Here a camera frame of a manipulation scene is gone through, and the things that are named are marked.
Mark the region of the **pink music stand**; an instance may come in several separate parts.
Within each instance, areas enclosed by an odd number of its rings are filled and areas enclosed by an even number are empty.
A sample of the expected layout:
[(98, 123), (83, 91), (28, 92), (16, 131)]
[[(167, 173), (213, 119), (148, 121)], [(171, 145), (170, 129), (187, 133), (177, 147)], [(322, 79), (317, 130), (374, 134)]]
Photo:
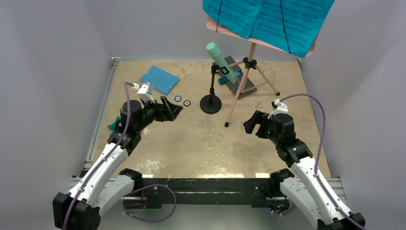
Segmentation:
[[(244, 38), (242, 38), (242, 37), (240, 37), (239, 35), (235, 34), (235, 33), (232, 32), (231, 30), (229, 30), (228, 28), (226, 28), (226, 27), (224, 27), (224, 26), (222, 26), (222, 25), (217, 25), (217, 23), (216, 23), (209, 15), (207, 16), (207, 24), (206, 24), (206, 27), (207, 27), (208, 29), (210, 29), (210, 30), (213, 30), (213, 31), (216, 30), (217, 32), (219, 31), (220, 33), (223, 33), (223, 34), (226, 34), (226, 35), (230, 35), (230, 36), (237, 37), (237, 38), (240, 38), (240, 39), (245, 40)], [(273, 48), (273, 49), (282, 51), (281, 48), (277, 48), (276, 46), (273, 46), (273, 45), (271, 45), (271, 44), (269, 44), (269, 43), (266, 43), (266, 42), (264, 42), (264, 41), (262, 41), (262, 40), (258, 40), (258, 39), (255, 39), (255, 38), (249, 38), (249, 39), (246, 39), (246, 41), (250, 41), (250, 42), (251, 42), (251, 47), (250, 47), (250, 51), (249, 51), (248, 57), (242, 59), (241, 61), (238, 61), (238, 62), (235, 62), (235, 63), (230, 64), (229, 66), (230, 66), (231, 69), (232, 69), (233, 66), (237, 66), (237, 65), (242, 64), (242, 63), (249, 63), (249, 64), (250, 64), (251, 62), (253, 62), (253, 60), (254, 60), (253, 56), (254, 56), (254, 53), (255, 53), (256, 45), (262, 45), (262, 46), (265, 46), (265, 47), (270, 47), (270, 48)], [(248, 79), (248, 74), (249, 74), (249, 70), (250, 70), (250, 69), (255, 69), (255, 70), (257, 70), (257, 71), (261, 74), (261, 76), (263, 77), (263, 79), (264, 79), (266, 82), (264, 82), (264, 83), (262, 83), (262, 84), (259, 84), (258, 86), (251, 87), (251, 88), (248, 88), (248, 89), (245, 90), (246, 81), (247, 81), (247, 79)], [(235, 97), (234, 97), (233, 104), (232, 104), (231, 109), (230, 109), (230, 111), (229, 111), (228, 118), (227, 118), (227, 120), (226, 120), (226, 122), (225, 122), (225, 127), (228, 127), (228, 126), (229, 126), (229, 123), (230, 123), (230, 120), (231, 120), (231, 117), (232, 117), (234, 108), (235, 108), (235, 106), (236, 106), (238, 97), (239, 97), (239, 95), (240, 95), (241, 93), (244, 93), (244, 92), (247, 92), (247, 91), (250, 91), (250, 90), (253, 90), (253, 89), (257, 89), (258, 87), (260, 87), (260, 86), (262, 86), (262, 85), (264, 85), (264, 84), (268, 84), (268, 85), (273, 89), (273, 91), (275, 92), (275, 94), (276, 94), (277, 96), (280, 95), (280, 92), (279, 92), (279, 91), (277, 90), (277, 88), (273, 85), (273, 83), (270, 82), (269, 78), (268, 78), (268, 77), (265, 75), (265, 73), (262, 71), (262, 69), (260, 68), (259, 64), (257, 64), (257, 65), (255, 66), (255, 68), (249, 67), (249, 66), (248, 66), (248, 67), (245, 67), (245, 70), (244, 70), (244, 72), (243, 72), (243, 75), (242, 75), (242, 77), (241, 77), (241, 80), (238, 80), (238, 78), (236, 78), (236, 80), (237, 80), (237, 82), (239, 83), (239, 85), (238, 85), (238, 89), (237, 89), (237, 92), (236, 92)]]

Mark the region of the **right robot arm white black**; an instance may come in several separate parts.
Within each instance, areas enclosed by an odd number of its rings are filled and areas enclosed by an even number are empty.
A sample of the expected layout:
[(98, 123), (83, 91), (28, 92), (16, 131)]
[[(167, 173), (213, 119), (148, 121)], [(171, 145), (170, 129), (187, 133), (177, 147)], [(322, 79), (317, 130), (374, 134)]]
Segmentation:
[(293, 118), (255, 111), (243, 126), (247, 134), (269, 139), (287, 168), (270, 174), (268, 189), (285, 196), (306, 216), (315, 230), (362, 230), (366, 221), (354, 213), (328, 184), (308, 146), (296, 137)]

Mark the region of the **mint green toy microphone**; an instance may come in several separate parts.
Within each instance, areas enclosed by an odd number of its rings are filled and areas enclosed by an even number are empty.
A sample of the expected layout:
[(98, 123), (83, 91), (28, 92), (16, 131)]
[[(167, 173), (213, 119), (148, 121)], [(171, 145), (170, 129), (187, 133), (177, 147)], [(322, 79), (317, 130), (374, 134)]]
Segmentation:
[(214, 43), (210, 42), (206, 45), (206, 50), (209, 56), (215, 61), (217, 66), (219, 67), (219, 71), (226, 76), (226, 78), (231, 82), (236, 82), (235, 73), (232, 71), (230, 66), (227, 64), (226, 60), (223, 58), (223, 54), (219, 48), (219, 46)]

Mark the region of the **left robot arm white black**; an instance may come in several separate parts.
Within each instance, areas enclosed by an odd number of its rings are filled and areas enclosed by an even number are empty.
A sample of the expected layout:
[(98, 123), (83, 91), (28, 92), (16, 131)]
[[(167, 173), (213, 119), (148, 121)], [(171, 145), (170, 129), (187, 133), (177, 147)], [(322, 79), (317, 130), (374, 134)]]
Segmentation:
[(122, 170), (108, 184), (117, 168), (131, 155), (141, 140), (142, 131), (152, 122), (174, 121), (183, 106), (165, 96), (161, 102), (128, 100), (120, 110), (102, 154), (87, 173), (67, 193), (53, 199), (54, 224), (61, 230), (96, 230), (102, 216), (122, 197), (145, 195), (156, 184), (144, 185), (142, 174)]

